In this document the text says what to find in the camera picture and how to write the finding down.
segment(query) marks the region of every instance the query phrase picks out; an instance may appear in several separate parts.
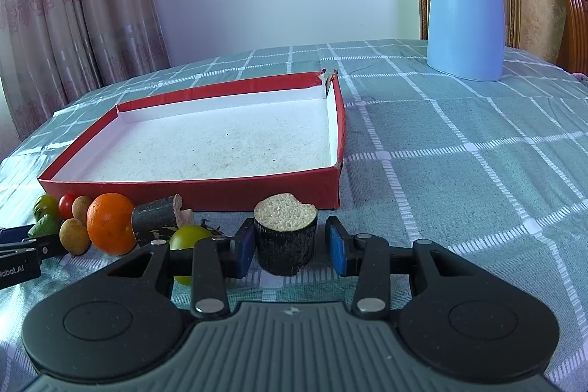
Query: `small potato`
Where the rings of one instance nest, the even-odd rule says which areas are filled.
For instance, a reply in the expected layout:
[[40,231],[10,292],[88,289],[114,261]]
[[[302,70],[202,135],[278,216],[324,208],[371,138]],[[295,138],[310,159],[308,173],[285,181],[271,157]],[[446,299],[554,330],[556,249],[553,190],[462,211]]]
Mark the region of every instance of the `small potato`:
[[87,251],[92,242],[87,235],[87,229],[80,220],[70,218],[65,220],[60,228],[60,241],[72,256],[79,256]]
[[80,220],[86,226],[87,209],[90,207],[92,198],[89,196],[78,196],[72,203],[72,214],[75,219]]

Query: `wooden chair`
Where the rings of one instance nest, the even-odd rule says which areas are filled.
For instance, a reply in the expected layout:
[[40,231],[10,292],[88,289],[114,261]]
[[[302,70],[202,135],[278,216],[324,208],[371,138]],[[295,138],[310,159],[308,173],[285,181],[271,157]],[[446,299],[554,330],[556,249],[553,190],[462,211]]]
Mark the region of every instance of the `wooden chair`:
[[564,0],[566,26],[557,65],[575,73],[588,74],[588,0]]

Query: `curtain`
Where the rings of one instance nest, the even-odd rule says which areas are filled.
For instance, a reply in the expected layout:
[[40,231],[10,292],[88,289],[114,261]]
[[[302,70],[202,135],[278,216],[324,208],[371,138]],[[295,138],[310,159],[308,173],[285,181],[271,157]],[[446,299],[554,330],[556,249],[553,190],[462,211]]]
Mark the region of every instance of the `curtain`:
[[169,67],[153,0],[0,0],[0,76],[20,139],[91,90]]

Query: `green lime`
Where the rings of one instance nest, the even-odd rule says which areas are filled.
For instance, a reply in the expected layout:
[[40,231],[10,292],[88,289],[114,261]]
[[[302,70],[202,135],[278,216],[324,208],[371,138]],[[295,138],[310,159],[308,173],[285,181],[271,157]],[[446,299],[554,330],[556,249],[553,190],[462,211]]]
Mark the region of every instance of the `green lime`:
[[51,216],[57,220],[61,218],[59,201],[57,201],[57,198],[54,198],[49,194],[44,194],[39,197],[33,207],[33,216],[35,217],[36,222],[46,214],[51,214]]
[[[169,239],[169,248],[172,250],[193,248],[198,240],[210,236],[212,236],[212,233],[202,226],[195,224],[182,226]],[[174,279],[184,286],[192,285],[192,278],[190,276],[176,276]]]
[[33,225],[28,235],[29,238],[37,238],[48,234],[59,234],[60,228],[61,222],[57,221],[53,215],[45,214]]

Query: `blue tablecloth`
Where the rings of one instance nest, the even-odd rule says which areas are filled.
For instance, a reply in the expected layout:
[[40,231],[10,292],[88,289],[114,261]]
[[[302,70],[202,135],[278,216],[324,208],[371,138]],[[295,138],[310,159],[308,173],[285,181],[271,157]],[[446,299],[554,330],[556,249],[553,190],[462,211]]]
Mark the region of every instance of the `blue tablecloth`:
[[[251,51],[174,67],[92,92],[55,113],[0,167],[0,226],[32,221],[36,176],[113,105],[248,77],[339,70],[347,139],[336,211],[352,232],[408,246],[426,237],[544,301],[560,343],[547,377],[588,389],[588,89],[565,71],[507,49],[497,83],[468,82],[426,65],[426,42],[375,40]],[[319,224],[331,212],[320,212]],[[246,213],[196,213],[235,232]],[[351,300],[355,280],[334,274],[319,231],[315,257],[296,277],[253,262],[228,283],[230,301]],[[0,392],[34,374],[22,349],[26,312],[111,257],[48,260],[41,278],[0,291]],[[393,307],[410,298],[394,277]],[[176,285],[173,300],[189,301]]]

